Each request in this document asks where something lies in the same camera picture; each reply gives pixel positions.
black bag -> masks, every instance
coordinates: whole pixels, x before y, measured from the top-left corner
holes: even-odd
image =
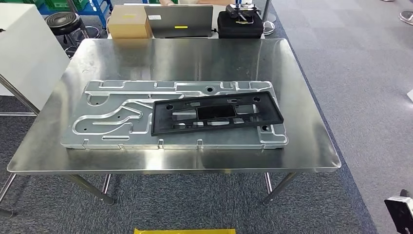
[[[258,15],[253,17],[254,23],[239,24],[229,14],[222,11],[218,15],[219,38],[261,38],[264,26]]]

stool seat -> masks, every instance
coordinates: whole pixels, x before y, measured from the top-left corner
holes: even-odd
[[[67,35],[78,29],[82,19],[73,12],[57,12],[44,19],[55,36]]]

cardboard box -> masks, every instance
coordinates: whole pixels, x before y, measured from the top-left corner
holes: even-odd
[[[108,29],[113,39],[152,38],[144,6],[115,5]]]

silver laptop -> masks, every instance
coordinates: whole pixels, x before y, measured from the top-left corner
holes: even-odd
[[[212,5],[145,6],[155,38],[210,37]]]

yellow object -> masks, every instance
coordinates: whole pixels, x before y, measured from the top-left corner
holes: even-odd
[[[135,231],[133,232],[133,234],[235,234],[235,229],[140,231],[135,228]]]
[[[152,38],[144,6],[115,5],[108,29],[113,39]]]

